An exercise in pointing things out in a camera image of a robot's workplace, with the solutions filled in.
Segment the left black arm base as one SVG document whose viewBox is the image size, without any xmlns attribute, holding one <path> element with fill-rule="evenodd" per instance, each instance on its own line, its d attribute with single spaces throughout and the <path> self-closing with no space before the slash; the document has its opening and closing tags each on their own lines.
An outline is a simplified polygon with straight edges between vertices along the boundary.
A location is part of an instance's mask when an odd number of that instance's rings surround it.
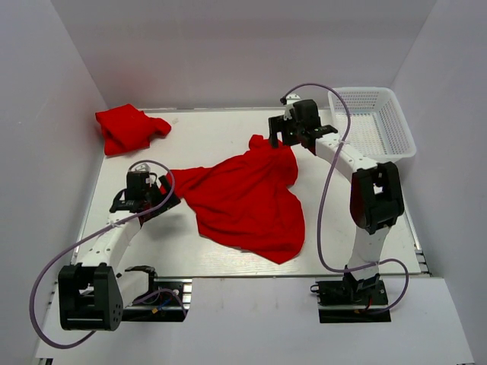
<svg viewBox="0 0 487 365">
<path fill-rule="evenodd" d="M 138 265 L 117 276 L 124 322 L 183 322 L 189 312 L 190 279 L 162 278 L 155 268 Z"/>
</svg>

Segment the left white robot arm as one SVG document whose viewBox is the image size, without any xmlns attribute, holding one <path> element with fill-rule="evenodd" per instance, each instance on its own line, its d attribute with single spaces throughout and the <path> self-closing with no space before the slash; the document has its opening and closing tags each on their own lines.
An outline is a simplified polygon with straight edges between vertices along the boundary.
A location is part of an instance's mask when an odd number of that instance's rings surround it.
<svg viewBox="0 0 487 365">
<path fill-rule="evenodd" d="M 106 230 L 74 265 L 58 274 L 59 319 L 65 330 L 114 331 L 127 306 L 153 303 L 161 294 L 149 265 L 121 266 L 143 224 L 180 203 L 173 179 L 148 171 L 129 171 L 126 187 L 112 202 Z"/>
</svg>

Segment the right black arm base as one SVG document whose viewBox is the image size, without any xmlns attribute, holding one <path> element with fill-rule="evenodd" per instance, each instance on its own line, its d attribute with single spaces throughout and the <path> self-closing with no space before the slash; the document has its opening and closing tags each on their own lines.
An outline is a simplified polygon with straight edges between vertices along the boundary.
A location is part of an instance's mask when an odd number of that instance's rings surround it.
<svg viewBox="0 0 487 365">
<path fill-rule="evenodd" d="M 310 286 L 317 297 L 321 324 L 391 322 L 389 300 L 384 282 L 355 290 L 348 278 L 317 281 Z"/>
</svg>

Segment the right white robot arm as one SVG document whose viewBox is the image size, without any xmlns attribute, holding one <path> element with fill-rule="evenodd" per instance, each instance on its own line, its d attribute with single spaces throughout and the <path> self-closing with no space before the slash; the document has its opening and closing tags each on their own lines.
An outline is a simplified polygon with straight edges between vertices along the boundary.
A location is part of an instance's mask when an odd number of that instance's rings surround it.
<svg viewBox="0 0 487 365">
<path fill-rule="evenodd" d="M 380 163 L 364 156 L 333 126 L 322 125 L 315 101 L 281 102 L 283 115 L 269 118 L 271 146 L 299 144 L 327 161 L 329 171 L 338 171 L 350 184 L 349 212 L 356 227 L 352 254 L 343 269 L 328 266 L 327 270 L 343 275 L 347 279 L 345 297 L 361 303 L 379 281 L 384 241 L 404 212 L 398 168 L 393 162 Z"/>
</svg>

